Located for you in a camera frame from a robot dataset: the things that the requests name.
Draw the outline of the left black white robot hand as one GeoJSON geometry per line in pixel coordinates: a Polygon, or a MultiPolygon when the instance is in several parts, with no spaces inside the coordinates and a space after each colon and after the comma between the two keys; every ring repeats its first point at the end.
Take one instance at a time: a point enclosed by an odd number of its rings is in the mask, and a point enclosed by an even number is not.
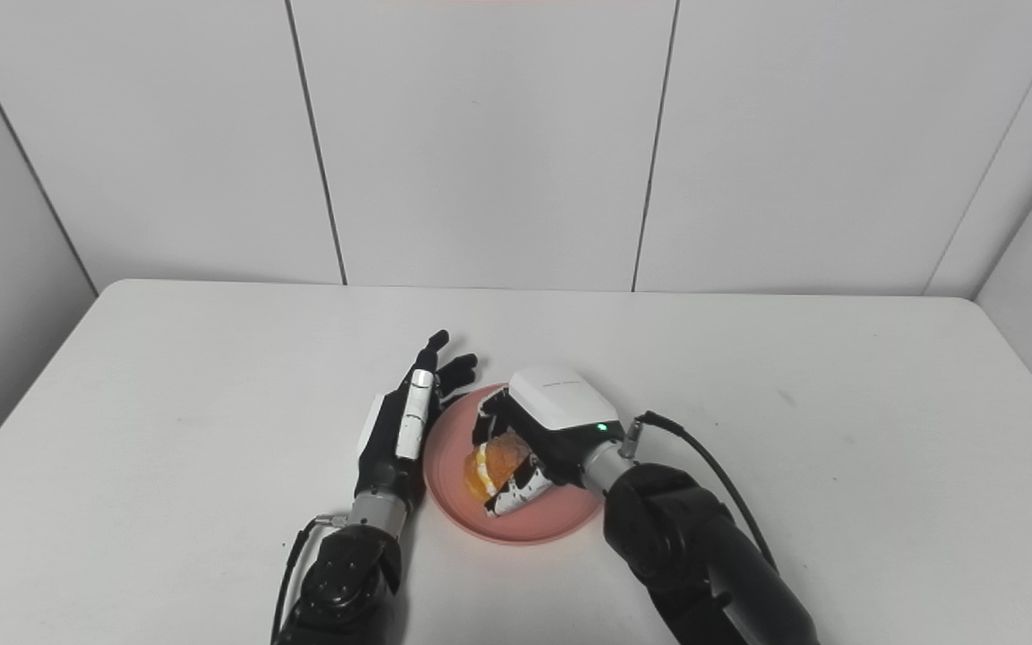
{"type": "Polygon", "coordinates": [[[425,494],[423,452],[436,420],[462,389],[476,381],[478,359],[462,354],[441,362],[450,333],[427,338],[417,359],[393,391],[385,393],[373,412],[370,432],[357,458],[356,495],[393,495],[413,511],[425,494]]]}

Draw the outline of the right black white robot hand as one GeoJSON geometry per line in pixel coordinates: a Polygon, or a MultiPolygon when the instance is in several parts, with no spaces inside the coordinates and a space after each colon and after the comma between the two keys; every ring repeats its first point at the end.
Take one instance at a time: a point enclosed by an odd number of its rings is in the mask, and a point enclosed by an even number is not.
{"type": "Polygon", "coordinates": [[[607,495],[634,467],[618,413],[593,384],[562,366],[534,366],[477,407],[466,480],[485,514],[504,517],[557,486],[607,495]]]}

